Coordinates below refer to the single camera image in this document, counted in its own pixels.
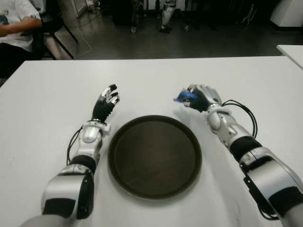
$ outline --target person's arm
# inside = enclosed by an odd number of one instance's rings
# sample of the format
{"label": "person's arm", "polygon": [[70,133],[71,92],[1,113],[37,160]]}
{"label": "person's arm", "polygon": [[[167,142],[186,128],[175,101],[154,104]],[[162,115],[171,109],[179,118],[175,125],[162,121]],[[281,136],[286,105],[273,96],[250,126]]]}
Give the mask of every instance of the person's arm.
{"label": "person's arm", "polygon": [[4,37],[13,33],[20,33],[29,30],[34,30],[40,27],[42,27],[41,20],[31,17],[19,23],[10,24],[10,25],[3,25],[2,23],[0,23],[0,37]]}

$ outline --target black chair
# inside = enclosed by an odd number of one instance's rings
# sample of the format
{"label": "black chair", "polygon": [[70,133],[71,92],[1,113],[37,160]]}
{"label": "black chair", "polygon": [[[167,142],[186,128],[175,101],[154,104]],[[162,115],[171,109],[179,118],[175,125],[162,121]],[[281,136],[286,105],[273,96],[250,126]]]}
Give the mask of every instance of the black chair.
{"label": "black chair", "polygon": [[49,54],[53,60],[57,60],[53,53],[45,46],[44,44],[44,33],[41,29],[38,29],[31,33],[33,36],[33,43],[32,43],[32,51],[33,51],[33,60],[41,60],[45,56],[45,52]]}
{"label": "black chair", "polygon": [[[67,50],[67,48],[61,43],[61,41],[56,37],[55,33],[62,27],[68,31],[72,38],[78,43],[78,40],[74,34],[68,29],[66,24],[62,19],[62,12],[57,0],[47,0],[46,1],[46,11],[40,15],[42,20],[42,33],[49,33],[54,40],[64,49],[64,51],[74,59],[73,55]],[[54,55],[45,47],[45,50],[54,58]]]}

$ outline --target white cable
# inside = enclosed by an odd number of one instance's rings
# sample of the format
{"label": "white cable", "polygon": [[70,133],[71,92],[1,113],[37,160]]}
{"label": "white cable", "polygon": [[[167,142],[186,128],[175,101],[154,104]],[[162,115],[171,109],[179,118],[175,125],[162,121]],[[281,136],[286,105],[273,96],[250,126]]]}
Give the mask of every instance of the white cable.
{"label": "white cable", "polygon": [[88,54],[88,53],[90,53],[90,52],[93,51],[93,48],[92,48],[91,45],[87,42],[87,40],[84,38],[84,35],[83,35],[83,33],[80,31],[79,27],[77,27],[77,29],[78,29],[79,32],[81,33],[82,39],[83,39],[84,42],[86,42],[86,44],[89,46],[90,50],[87,51],[87,52],[85,52],[85,53],[83,53],[83,54],[81,54],[81,55],[79,55],[79,56],[77,56],[75,59],[78,59],[79,57],[82,57],[83,55]]}

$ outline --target black pants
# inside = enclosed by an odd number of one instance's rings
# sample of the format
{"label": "black pants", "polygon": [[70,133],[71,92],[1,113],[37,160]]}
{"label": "black pants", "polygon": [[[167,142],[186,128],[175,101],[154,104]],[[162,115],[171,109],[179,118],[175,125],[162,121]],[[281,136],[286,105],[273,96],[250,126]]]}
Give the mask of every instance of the black pants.
{"label": "black pants", "polygon": [[17,46],[0,43],[0,78],[10,77],[24,61],[32,59],[32,53]]}

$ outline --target chair leg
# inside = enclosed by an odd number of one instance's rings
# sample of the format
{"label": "chair leg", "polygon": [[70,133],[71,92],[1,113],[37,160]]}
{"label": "chair leg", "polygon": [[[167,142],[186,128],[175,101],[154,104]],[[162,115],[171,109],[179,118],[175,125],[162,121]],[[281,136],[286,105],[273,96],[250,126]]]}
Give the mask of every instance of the chair leg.
{"label": "chair leg", "polygon": [[66,47],[60,42],[60,40],[55,36],[54,33],[50,33],[51,36],[54,38],[54,40],[64,49],[64,51],[72,58],[74,59],[74,56],[66,49]]}
{"label": "chair leg", "polygon": [[45,45],[44,45],[44,48],[53,60],[57,60],[56,57],[53,55],[53,53]]}
{"label": "chair leg", "polygon": [[68,31],[68,33],[71,35],[71,37],[73,37],[73,39],[76,41],[76,43],[78,43],[77,38],[74,36],[74,34],[70,31],[70,29],[65,25],[65,23],[63,22],[63,26],[65,27],[65,29]]}

